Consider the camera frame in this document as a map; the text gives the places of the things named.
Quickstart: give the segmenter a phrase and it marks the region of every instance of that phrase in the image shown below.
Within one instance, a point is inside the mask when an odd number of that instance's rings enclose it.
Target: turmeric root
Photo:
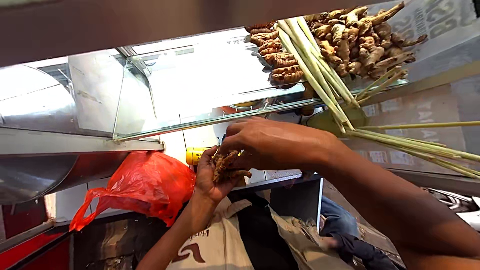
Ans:
[[[335,55],[335,47],[331,46],[328,40],[315,39],[317,41],[318,46],[320,47],[320,52],[327,59],[328,62],[334,64],[340,64],[342,59]]]
[[[278,31],[273,31],[271,33],[259,33],[250,36],[250,42],[257,45],[262,46],[265,41],[270,39],[276,39],[278,37]]]
[[[260,48],[258,49],[258,51],[262,51],[266,48],[281,49],[282,48],[282,43],[281,42],[267,42],[267,43],[261,45]]]
[[[245,30],[247,30],[247,32],[250,33],[250,31],[252,29],[256,29],[256,28],[272,28],[272,26],[274,25],[275,21],[272,20],[268,23],[264,23],[264,24],[254,24],[254,25],[249,25],[249,26],[245,26]]]
[[[364,7],[356,8],[350,11],[349,13],[347,13],[347,15],[345,16],[345,25],[347,27],[353,26],[357,28],[358,22],[359,22],[359,15],[365,14],[367,12],[367,9],[368,7],[364,6]]]
[[[405,40],[405,38],[399,33],[393,33],[392,34],[392,42],[395,43],[395,45],[397,45],[401,48],[402,47],[410,47],[410,46],[419,44],[419,43],[423,42],[426,38],[427,38],[427,35],[421,35],[416,40],[408,41],[408,40]]]
[[[297,62],[297,60],[293,59],[293,60],[283,60],[281,58],[278,58],[278,57],[275,57],[273,59],[273,68],[281,68],[281,67],[289,67],[289,66],[293,66],[293,65],[298,65],[299,63]]]
[[[264,55],[267,55],[267,54],[270,54],[270,53],[281,52],[281,51],[282,51],[282,49],[280,49],[280,48],[266,48],[266,49],[264,49],[260,52],[260,55],[264,56]]]
[[[294,60],[295,57],[293,56],[293,54],[289,54],[289,53],[286,53],[286,52],[276,52],[276,53],[270,53],[270,54],[266,54],[264,56],[264,59],[265,61],[269,64],[269,65],[273,65],[273,60],[275,58],[279,58],[279,59],[282,59],[282,60]]]
[[[273,32],[273,29],[270,28],[255,28],[250,31],[250,35],[255,35],[259,33],[271,33]]]
[[[318,27],[314,30],[312,30],[313,35],[316,37],[323,39],[325,38],[325,35],[330,33],[332,31],[332,26],[331,25],[323,25],[321,27]]]
[[[272,79],[282,84],[298,82],[303,76],[303,71],[298,70],[292,74],[273,74]]]
[[[284,68],[276,68],[272,70],[272,74],[292,74],[296,71],[300,70],[299,65],[293,65],[290,67],[284,67]]]

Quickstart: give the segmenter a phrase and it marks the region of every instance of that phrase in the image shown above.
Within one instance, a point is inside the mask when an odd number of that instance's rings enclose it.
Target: ginger root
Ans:
[[[212,160],[210,161],[211,164],[215,166],[213,171],[213,182],[214,183],[221,183],[223,181],[229,181],[233,178],[239,176],[247,176],[252,177],[252,174],[246,170],[233,170],[229,169],[228,167],[237,160],[238,151],[231,151],[228,155],[221,155],[220,153],[216,153]]]
[[[369,75],[374,79],[378,79],[384,73],[386,73],[389,68],[397,66],[404,61],[414,61],[414,60],[415,60],[415,56],[413,52],[410,52],[410,51],[404,52],[402,54],[387,58],[385,60],[382,60],[376,63],[372,67],[371,71],[369,72]]]
[[[416,40],[408,41],[408,40],[405,40],[405,38],[399,33],[393,33],[392,34],[392,42],[395,43],[395,45],[397,45],[401,48],[402,47],[410,47],[410,46],[419,44],[426,39],[427,39],[427,35],[421,35]]]
[[[314,30],[312,30],[312,33],[314,36],[323,39],[325,36],[332,31],[332,26],[331,25],[323,25],[321,27],[318,27]]]
[[[347,13],[347,15],[345,16],[345,25],[347,27],[353,26],[357,28],[358,22],[359,22],[359,15],[364,15],[367,12],[367,9],[368,7],[364,6],[364,7],[356,8],[350,11],[349,13]]]
[[[333,45],[336,45],[342,39],[343,31],[346,29],[345,25],[336,24],[332,27],[332,35],[333,35]]]
[[[351,62],[348,64],[348,72],[351,74],[358,75],[362,78],[368,77],[368,71],[367,69],[362,65],[361,62]]]
[[[330,45],[328,40],[315,39],[317,41],[318,46],[320,47],[320,52],[323,57],[327,58],[327,61],[334,64],[342,63],[342,59],[335,55],[335,47]]]

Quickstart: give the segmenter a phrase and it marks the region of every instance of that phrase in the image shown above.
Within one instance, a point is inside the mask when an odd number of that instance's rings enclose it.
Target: stainless steel panel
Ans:
[[[21,203],[56,187],[77,155],[0,158],[0,204]]]
[[[0,66],[383,0],[63,0],[0,9]]]
[[[75,133],[75,102],[45,72],[16,65],[0,69],[0,127]]]

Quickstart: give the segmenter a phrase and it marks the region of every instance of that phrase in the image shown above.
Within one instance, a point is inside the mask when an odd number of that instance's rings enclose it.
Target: aluminum surface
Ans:
[[[0,158],[0,204],[28,201],[56,187],[77,155]]]

